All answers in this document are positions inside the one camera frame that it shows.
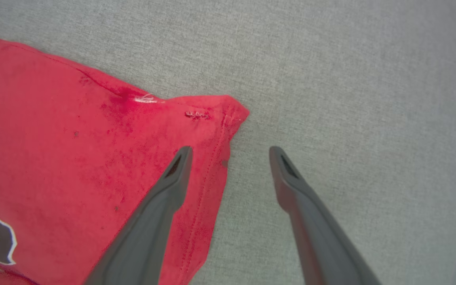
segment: gray fabric surface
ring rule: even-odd
[[[230,94],[251,110],[192,284],[303,283],[274,144],[384,284],[450,283],[456,0],[0,0],[0,38],[159,97]]]

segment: stitching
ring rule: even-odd
[[[191,118],[191,119],[200,119],[200,118],[205,118],[205,119],[208,119],[209,118],[209,114],[205,114],[203,112],[190,112],[190,111],[186,111],[184,113],[186,115],[186,117],[188,118]]]
[[[110,89],[108,89],[107,87],[105,87],[105,86],[101,85],[100,83],[98,83],[98,81],[94,80],[87,72],[84,72],[83,70],[81,70],[81,69],[79,69],[79,68],[77,68],[77,67],[71,65],[70,63],[66,63],[66,62],[64,62],[64,61],[60,61],[60,60],[58,60],[58,59],[52,58],[52,57],[49,56],[49,54],[47,54],[47,53],[45,53],[45,52],[38,51],[38,50],[34,49],[34,47],[26,46],[25,44],[22,44],[22,45],[25,45],[25,46],[24,46],[24,47],[21,47],[20,45],[16,45],[16,44],[14,44],[14,43],[12,43],[12,42],[9,42],[9,41],[6,41],[6,40],[1,40],[1,39],[0,39],[0,43],[4,44],[4,45],[6,45],[6,46],[16,47],[16,48],[22,49],[22,50],[24,50],[24,51],[31,52],[31,53],[33,53],[33,54],[37,54],[37,55],[43,56],[43,57],[45,57],[45,58],[47,58],[47,59],[50,59],[50,60],[52,60],[52,61],[55,61],[56,63],[61,63],[61,64],[63,64],[63,65],[67,65],[67,66],[69,66],[69,67],[71,67],[71,68],[73,68],[73,69],[79,71],[80,73],[84,74],[85,76],[89,77],[89,78],[90,78],[92,81],[94,81],[98,86],[100,86],[100,87],[102,87],[102,88],[104,88],[104,89],[107,89],[107,90],[108,90],[109,92],[111,92],[113,95],[119,96],[119,95],[115,94],[115,92],[113,92],[112,90],[110,90]],[[58,55],[52,55],[52,56],[57,56],[57,57],[59,57],[59,58],[61,58],[61,59],[63,59],[63,60],[68,60],[68,61],[69,61],[69,59],[63,58],[63,57],[58,56]],[[143,90],[143,89],[140,89],[140,88],[138,88],[138,87],[136,87],[136,86],[133,86],[133,85],[131,85],[131,84],[130,84],[130,86],[131,86],[131,87],[134,87],[134,88],[136,88],[136,89],[142,90],[142,91],[145,92],[145,93],[148,93],[147,91],[145,91],[145,90]],[[183,105],[183,106],[193,107],[193,106],[190,106],[190,105],[187,105],[187,104],[184,104],[184,103],[170,102],[169,100],[165,100],[165,99],[163,99],[163,102],[164,102],[164,103],[169,103],[169,104],[172,103],[172,104],[176,104],[176,105]],[[228,117],[230,117],[230,118],[233,118],[233,115],[225,114],[225,113],[223,113],[223,112],[219,112],[219,111],[216,111],[216,110],[208,110],[207,108],[204,108],[204,107],[194,107],[194,108],[200,108],[200,109],[203,109],[203,110],[206,110],[206,111],[215,112],[215,113],[221,114],[221,115],[223,115],[223,116],[228,116]]]
[[[222,122],[221,122],[221,133],[219,135],[219,140],[217,141],[217,144],[214,148],[214,150],[217,150],[219,148],[219,145],[221,144],[221,141],[223,141],[223,138],[224,138],[224,134],[226,133],[226,117],[227,116],[224,116],[223,119],[222,119]],[[210,171],[212,170],[212,166],[214,165],[214,163],[212,162],[210,165],[209,165],[209,168],[207,170],[207,175],[210,175]],[[203,184],[203,187],[202,187],[202,190],[201,190],[201,196],[199,197],[199,203],[198,203],[198,207],[197,207],[197,210],[195,212],[195,218],[193,219],[193,223],[192,223],[192,227],[191,227],[191,231],[190,231],[190,240],[189,240],[189,243],[188,243],[188,247],[186,248],[186,256],[188,257],[188,263],[187,263],[187,267],[189,267],[189,265],[191,264],[191,260],[192,260],[192,250],[191,250],[191,247],[192,247],[192,241],[194,240],[194,237],[195,237],[195,229],[198,225],[198,212],[199,210],[201,209],[201,205],[202,205],[202,202],[203,202],[203,197],[204,197],[204,194],[206,192],[206,189],[207,189],[207,184]],[[185,266],[185,259],[186,258],[183,258],[182,260],[182,266],[180,268],[180,275],[179,275],[179,284],[183,284],[183,281],[184,281],[184,275],[185,275],[185,272],[184,272],[184,266]]]

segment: red t-shirt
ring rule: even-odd
[[[207,258],[230,139],[229,96],[163,100],[67,59],[0,40],[0,284],[79,285],[182,146],[193,163],[161,285]]]

